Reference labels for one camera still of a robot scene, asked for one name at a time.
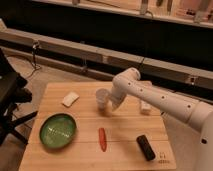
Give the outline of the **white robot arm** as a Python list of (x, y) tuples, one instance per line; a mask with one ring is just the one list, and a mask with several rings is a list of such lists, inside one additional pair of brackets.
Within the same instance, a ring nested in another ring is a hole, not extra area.
[(127, 94), (171, 114), (200, 132), (198, 156), (194, 171), (213, 171), (213, 105), (140, 82), (140, 72), (128, 68), (112, 79), (110, 100), (117, 109)]

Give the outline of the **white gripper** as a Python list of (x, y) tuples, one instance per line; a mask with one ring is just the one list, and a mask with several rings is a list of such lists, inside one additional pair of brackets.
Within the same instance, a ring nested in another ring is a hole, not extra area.
[(111, 92), (110, 92), (110, 99), (112, 101), (112, 111), (117, 110), (121, 103), (126, 98), (127, 93), (124, 92), (121, 88), (112, 86)]

